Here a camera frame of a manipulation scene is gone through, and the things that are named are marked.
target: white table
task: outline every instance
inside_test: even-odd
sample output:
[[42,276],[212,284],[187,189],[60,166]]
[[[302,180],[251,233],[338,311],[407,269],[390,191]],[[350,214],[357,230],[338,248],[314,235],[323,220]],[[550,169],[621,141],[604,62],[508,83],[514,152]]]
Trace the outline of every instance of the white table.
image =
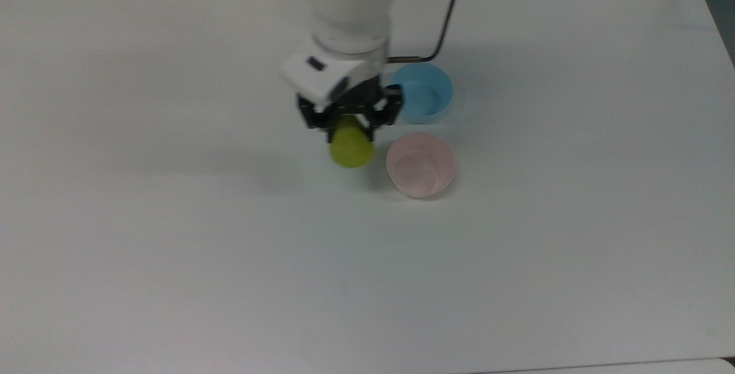
[[541,369],[533,374],[735,374],[735,368],[721,359],[676,361],[675,363],[622,364],[603,367]]
[[[278,76],[307,0],[0,1],[0,372],[735,354],[735,71],[704,0],[458,0],[456,105],[357,170]],[[447,1],[397,0],[394,53]],[[458,160],[434,201],[384,173],[418,130]]]

